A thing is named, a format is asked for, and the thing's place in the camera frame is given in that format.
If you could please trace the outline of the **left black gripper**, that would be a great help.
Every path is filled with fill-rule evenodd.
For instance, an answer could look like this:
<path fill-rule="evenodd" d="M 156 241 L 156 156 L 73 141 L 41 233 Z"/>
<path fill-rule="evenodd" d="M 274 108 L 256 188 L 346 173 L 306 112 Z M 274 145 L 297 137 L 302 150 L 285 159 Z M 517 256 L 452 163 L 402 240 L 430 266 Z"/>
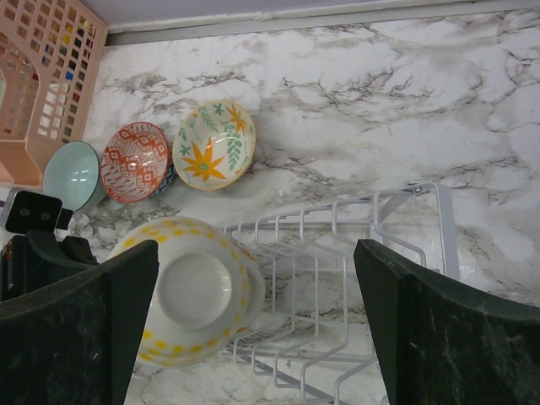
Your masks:
<path fill-rule="evenodd" d="M 14 236 L 1 251 L 1 300 L 11 300 L 65 278 L 98 262 L 85 238 L 32 230 Z"/>

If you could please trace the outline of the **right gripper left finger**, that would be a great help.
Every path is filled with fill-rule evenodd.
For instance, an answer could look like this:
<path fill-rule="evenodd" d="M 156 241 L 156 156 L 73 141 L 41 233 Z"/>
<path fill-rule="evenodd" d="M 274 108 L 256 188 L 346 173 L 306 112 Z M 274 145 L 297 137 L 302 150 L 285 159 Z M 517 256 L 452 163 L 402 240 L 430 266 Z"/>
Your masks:
<path fill-rule="evenodd" d="M 3 404 L 122 404 L 159 270 L 143 241 L 1 304 Z"/>

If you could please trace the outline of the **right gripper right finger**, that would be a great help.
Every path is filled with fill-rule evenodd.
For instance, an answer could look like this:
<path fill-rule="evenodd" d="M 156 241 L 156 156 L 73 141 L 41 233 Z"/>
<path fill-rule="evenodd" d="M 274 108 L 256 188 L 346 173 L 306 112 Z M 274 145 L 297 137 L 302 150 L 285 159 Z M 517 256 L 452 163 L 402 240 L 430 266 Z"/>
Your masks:
<path fill-rule="evenodd" d="M 391 404 L 537 404 L 539 309 L 424 268 L 374 240 L 354 264 Z"/>

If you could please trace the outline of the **yellow dotted sun bowl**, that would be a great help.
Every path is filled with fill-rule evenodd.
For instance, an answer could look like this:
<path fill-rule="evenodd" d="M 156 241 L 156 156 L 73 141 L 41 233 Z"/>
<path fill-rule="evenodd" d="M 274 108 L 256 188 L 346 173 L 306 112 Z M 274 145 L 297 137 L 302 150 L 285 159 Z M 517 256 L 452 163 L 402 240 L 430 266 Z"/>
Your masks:
<path fill-rule="evenodd" d="M 239 334 L 249 300 L 239 244 L 202 220 L 171 216 L 130 231 L 109 256 L 145 240 L 158 244 L 159 273 L 138 362 L 181 367 L 213 357 Z"/>

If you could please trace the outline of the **yellow flower bowl back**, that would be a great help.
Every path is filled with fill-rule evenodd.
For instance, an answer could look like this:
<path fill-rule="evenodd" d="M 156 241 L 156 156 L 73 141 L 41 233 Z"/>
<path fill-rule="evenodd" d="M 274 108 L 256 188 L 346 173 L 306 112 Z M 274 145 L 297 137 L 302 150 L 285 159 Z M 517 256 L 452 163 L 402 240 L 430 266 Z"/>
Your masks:
<path fill-rule="evenodd" d="M 233 100 L 212 100 L 182 120 L 171 156 L 177 175 L 188 186 L 214 191 L 243 176 L 256 145 L 250 112 Z"/>

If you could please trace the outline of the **yellow flower bowl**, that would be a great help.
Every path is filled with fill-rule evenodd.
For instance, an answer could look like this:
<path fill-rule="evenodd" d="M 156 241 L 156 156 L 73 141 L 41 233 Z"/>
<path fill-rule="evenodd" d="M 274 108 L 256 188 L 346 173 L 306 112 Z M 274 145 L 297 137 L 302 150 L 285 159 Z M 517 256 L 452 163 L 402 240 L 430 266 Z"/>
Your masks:
<path fill-rule="evenodd" d="M 171 156 L 177 175 L 188 186 L 214 191 L 243 176 L 256 145 L 250 112 L 233 100 L 212 100 L 182 120 Z"/>
<path fill-rule="evenodd" d="M 266 284 L 256 258 L 243 246 L 238 245 L 243 253 L 243 263 L 248 275 L 249 300 L 246 305 L 246 313 L 238 333 L 247 331 L 259 317 L 266 295 Z"/>

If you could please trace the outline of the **yellow flower bowl front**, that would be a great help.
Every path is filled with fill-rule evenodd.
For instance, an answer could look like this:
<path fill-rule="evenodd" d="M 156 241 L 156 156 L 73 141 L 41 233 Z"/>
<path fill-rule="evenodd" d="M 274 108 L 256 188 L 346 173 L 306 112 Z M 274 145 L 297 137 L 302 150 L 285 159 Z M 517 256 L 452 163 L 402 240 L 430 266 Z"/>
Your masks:
<path fill-rule="evenodd" d="M 243 246 L 238 245 L 243 253 L 243 263 L 248 275 L 249 300 L 246 305 L 246 313 L 238 333 L 247 331 L 259 317 L 266 295 L 266 284 L 256 258 Z"/>

